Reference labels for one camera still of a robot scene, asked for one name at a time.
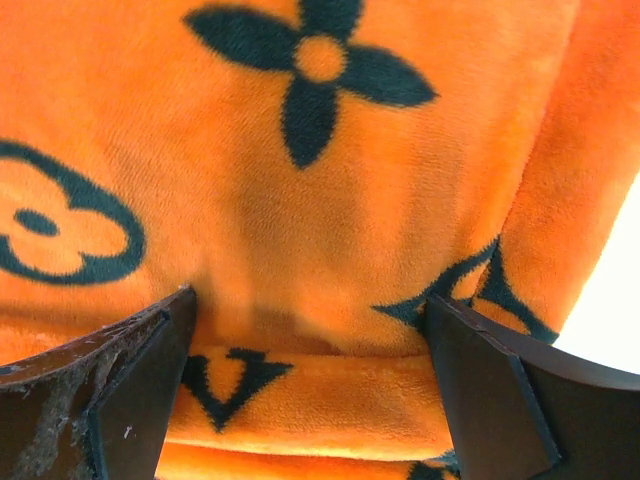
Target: white surface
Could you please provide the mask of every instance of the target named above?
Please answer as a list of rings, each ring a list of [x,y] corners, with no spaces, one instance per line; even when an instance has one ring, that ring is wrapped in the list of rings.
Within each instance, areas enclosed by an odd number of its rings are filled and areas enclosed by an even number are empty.
[[[640,374],[640,175],[555,346]]]

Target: orange fabric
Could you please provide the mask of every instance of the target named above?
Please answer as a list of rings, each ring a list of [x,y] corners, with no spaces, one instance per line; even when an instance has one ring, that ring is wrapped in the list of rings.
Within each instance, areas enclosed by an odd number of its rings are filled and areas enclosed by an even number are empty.
[[[426,295],[554,340],[640,168],[639,24],[0,1],[0,364],[190,283],[163,480],[452,476]]]

